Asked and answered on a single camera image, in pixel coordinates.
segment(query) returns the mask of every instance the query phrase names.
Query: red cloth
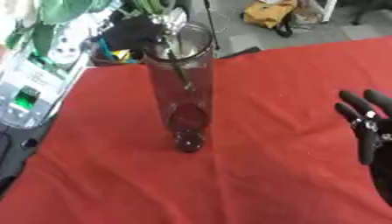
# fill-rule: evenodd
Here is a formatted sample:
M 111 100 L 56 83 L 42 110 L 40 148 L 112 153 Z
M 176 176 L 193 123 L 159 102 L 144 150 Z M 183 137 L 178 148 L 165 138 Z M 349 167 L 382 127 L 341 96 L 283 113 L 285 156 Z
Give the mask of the red cloth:
M 196 154 L 173 149 L 144 66 L 90 70 L 0 221 L 391 223 L 333 109 L 343 88 L 392 95 L 391 65 L 392 38 L 218 60 L 212 140 Z

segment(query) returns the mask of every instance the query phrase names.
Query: floor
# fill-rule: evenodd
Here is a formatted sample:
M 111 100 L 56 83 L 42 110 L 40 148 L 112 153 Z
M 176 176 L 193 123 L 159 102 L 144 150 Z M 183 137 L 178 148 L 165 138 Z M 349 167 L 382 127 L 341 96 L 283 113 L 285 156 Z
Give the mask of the floor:
M 280 38 L 252 24 L 245 24 L 239 15 L 254 0 L 210 0 L 218 40 L 220 56 L 237 53 L 252 46 L 261 49 L 307 46 L 350 39 L 368 39 L 392 35 L 392 12 L 379 10 L 369 12 L 361 25 L 351 25 L 355 7 L 337 8 L 327 24 L 318 24 L 310 31 L 295 30 L 294 36 Z M 207 24 L 203 1 L 193 1 L 192 20 Z

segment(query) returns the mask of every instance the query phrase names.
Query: digital display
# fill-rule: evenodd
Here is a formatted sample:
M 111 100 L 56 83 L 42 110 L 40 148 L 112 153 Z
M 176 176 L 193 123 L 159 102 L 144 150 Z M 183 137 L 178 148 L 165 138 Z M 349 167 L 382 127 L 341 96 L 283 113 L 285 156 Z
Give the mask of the digital display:
M 17 96 L 15 97 L 14 103 L 19 107 L 31 110 L 34 107 L 35 102 L 39 98 L 39 91 L 32 87 L 23 87 Z

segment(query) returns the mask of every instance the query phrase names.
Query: clear glass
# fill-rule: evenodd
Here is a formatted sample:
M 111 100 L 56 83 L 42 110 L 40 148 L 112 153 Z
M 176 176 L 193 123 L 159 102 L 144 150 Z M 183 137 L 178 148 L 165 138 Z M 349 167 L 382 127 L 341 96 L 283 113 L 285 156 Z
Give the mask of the clear glass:
M 203 24 L 188 23 L 176 37 L 167 39 L 176 60 L 168 56 L 167 45 L 145 51 L 162 121 L 173 134 L 176 147 L 184 152 L 201 149 L 211 122 L 212 40 Z

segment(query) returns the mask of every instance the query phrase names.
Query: yellow bag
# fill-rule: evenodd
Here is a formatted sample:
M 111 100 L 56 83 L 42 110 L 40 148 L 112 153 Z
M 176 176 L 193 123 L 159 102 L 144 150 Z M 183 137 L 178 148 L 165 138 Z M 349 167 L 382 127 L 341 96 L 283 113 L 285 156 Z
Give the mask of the yellow bag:
M 298 0 L 283 0 L 277 4 L 255 2 L 245 10 L 243 19 L 246 23 L 273 29 L 283 23 L 284 18 L 297 6 Z

